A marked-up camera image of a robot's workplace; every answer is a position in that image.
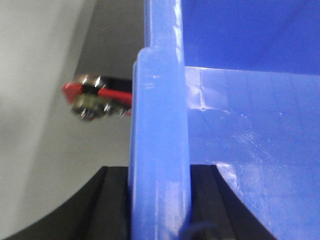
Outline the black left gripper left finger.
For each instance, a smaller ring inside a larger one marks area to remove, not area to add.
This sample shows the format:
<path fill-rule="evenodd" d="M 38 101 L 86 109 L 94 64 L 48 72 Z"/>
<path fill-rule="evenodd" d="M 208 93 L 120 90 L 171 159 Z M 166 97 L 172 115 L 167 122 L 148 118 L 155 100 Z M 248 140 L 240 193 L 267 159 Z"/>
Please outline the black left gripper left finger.
<path fill-rule="evenodd" d="M 128 168 L 103 166 L 73 196 L 9 240 L 128 240 Z"/>

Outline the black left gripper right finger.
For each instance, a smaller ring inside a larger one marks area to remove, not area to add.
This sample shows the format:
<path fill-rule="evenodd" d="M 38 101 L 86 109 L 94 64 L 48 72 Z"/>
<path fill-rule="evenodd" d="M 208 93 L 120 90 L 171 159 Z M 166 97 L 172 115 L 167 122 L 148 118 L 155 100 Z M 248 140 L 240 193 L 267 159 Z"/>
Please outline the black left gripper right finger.
<path fill-rule="evenodd" d="M 273 240 L 241 202 L 216 165 L 191 165 L 191 240 Z"/>

